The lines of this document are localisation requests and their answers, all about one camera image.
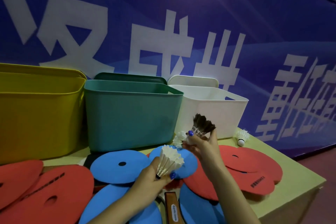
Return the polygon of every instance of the shuttlecock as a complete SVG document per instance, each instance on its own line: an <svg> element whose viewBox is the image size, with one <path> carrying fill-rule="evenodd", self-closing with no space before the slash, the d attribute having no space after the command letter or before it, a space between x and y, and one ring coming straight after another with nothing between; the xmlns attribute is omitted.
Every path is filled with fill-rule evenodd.
<svg viewBox="0 0 336 224"><path fill-rule="evenodd" d="M207 120L205 116L197 113L194 117L194 124L192 126L192 131L199 137L203 137L205 134L212 132L216 126Z"/></svg>
<svg viewBox="0 0 336 224"><path fill-rule="evenodd" d="M184 131L180 131L178 132L174 139L173 139L173 145L176 148L182 148L182 142L185 141L187 139L187 135Z"/></svg>
<svg viewBox="0 0 336 224"><path fill-rule="evenodd" d="M177 152L177 149L164 145L160 153L160 163L156 172L156 178L160 179L162 176L170 174L173 170L182 167L183 164L183 158Z"/></svg>
<svg viewBox="0 0 336 224"><path fill-rule="evenodd" d="M244 146L245 142L250 139L249 133L245 129L239 129L236 133L237 144Z"/></svg>

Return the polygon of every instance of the brown handle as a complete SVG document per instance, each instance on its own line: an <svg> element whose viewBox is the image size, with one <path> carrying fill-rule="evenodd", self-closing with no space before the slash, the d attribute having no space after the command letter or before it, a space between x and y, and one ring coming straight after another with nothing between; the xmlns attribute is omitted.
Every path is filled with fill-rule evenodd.
<svg viewBox="0 0 336 224"><path fill-rule="evenodd" d="M179 201L175 192L165 193L166 215L168 224L183 224Z"/></svg>

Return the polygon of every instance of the round blue disc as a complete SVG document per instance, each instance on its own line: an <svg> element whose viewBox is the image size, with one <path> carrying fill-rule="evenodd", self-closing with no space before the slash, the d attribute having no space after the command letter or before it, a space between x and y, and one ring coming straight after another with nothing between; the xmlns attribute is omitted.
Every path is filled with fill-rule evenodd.
<svg viewBox="0 0 336 224"><path fill-rule="evenodd" d="M152 150L152 152L149 154L149 159L152 161L155 157L159 157L161 153L162 146L159 146ZM190 175L192 175L194 172L196 172L197 169L197 159L196 157L188 150L186 149L177 149L177 152L181 154L181 157L184 160L184 164L182 167L177 169L175 171L176 178L177 179L183 179Z"/></svg>
<svg viewBox="0 0 336 224"><path fill-rule="evenodd" d="M86 224L99 213L105 210L113 202L120 199L130 187L120 185L107 185L100 190L88 203L81 218L79 224ZM151 203L147 208L135 215L129 220L130 224L162 224L162 217L160 210L156 206L155 202Z"/></svg>
<svg viewBox="0 0 336 224"><path fill-rule="evenodd" d="M123 184L134 182L150 163L147 156L138 151L113 151L97 158L90 171L101 182Z"/></svg>
<svg viewBox="0 0 336 224"><path fill-rule="evenodd" d="M186 184L180 190L180 209L185 223L188 224L226 224L221 205L203 199L192 192Z"/></svg>

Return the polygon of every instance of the pink floor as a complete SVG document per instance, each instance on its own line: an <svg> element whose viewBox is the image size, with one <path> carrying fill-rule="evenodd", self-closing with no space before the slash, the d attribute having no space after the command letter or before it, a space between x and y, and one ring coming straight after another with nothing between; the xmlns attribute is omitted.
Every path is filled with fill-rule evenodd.
<svg viewBox="0 0 336 224"><path fill-rule="evenodd" d="M336 148L300 160L300 164L324 177L327 182L312 203L301 224L336 223Z"/></svg>

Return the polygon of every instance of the table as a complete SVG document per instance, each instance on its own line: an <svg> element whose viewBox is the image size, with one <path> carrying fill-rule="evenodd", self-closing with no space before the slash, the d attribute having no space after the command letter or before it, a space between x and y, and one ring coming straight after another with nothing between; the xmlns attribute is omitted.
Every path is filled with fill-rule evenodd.
<svg viewBox="0 0 336 224"><path fill-rule="evenodd" d="M221 139L218 142L220 145L237 147L236 140L232 138ZM255 137L251 136L245 147L270 156L283 169L283 178L275 186L273 193L258 202L248 199L262 224L299 224L326 180ZM147 148L140 152L148 154L152 150L153 148ZM90 150L87 147L68 156L45 160L44 166L78 164L88 154ZM164 206L160 204L159 208L164 216Z"/></svg>

